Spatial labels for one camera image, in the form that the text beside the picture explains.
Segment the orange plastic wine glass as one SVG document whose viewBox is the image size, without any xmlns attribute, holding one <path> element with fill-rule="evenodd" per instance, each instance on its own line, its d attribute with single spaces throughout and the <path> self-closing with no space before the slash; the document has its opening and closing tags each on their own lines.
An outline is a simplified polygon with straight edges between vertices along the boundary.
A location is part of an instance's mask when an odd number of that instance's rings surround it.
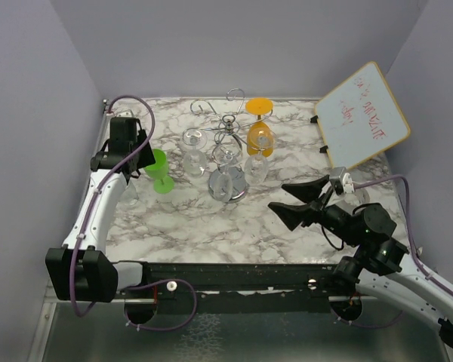
<svg viewBox="0 0 453 362">
<path fill-rule="evenodd" d="M 247 153 L 249 155 L 261 153 L 262 156 L 268 158 L 273 153 L 274 137 L 263 120 L 266 116 L 271 115 L 273 102 L 263 97 L 254 98 L 246 103 L 245 109 L 257 117 L 256 122 L 250 126 L 247 133 Z"/>
</svg>

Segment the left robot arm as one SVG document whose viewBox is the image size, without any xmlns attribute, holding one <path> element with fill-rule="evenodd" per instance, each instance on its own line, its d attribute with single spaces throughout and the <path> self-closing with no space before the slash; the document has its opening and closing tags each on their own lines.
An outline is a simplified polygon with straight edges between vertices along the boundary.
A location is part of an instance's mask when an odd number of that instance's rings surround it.
<svg viewBox="0 0 453 362">
<path fill-rule="evenodd" d="M 110 120 L 109 138 L 91 159 L 88 191 L 72 231 L 45 257 L 58 299 L 110 302 L 123 288 L 137 298 L 151 291 L 152 280 L 140 266 L 113 264 L 105 255 L 109 227 L 130 179 L 155 162 L 146 137 L 137 118 Z"/>
</svg>

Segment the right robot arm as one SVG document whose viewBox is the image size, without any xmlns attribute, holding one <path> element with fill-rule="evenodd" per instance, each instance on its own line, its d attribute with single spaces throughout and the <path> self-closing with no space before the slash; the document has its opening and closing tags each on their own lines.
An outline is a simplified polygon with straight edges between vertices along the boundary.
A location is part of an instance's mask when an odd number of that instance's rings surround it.
<svg viewBox="0 0 453 362">
<path fill-rule="evenodd" d="M 333 194 L 351 194 L 370 185 L 355 184 L 348 173 L 284 184 L 282 189 L 303 203 L 271 202 L 268 207 L 291 231 L 317 223 L 355 248 L 355 254 L 342 257 L 333 271 L 331 285 L 337 293 L 370 293 L 418 313 L 453 349 L 453 284 L 420 261 L 413 241 L 403 244 L 393 237 L 396 223 L 381 204 L 363 204 L 348 213 L 329 202 Z"/>
</svg>

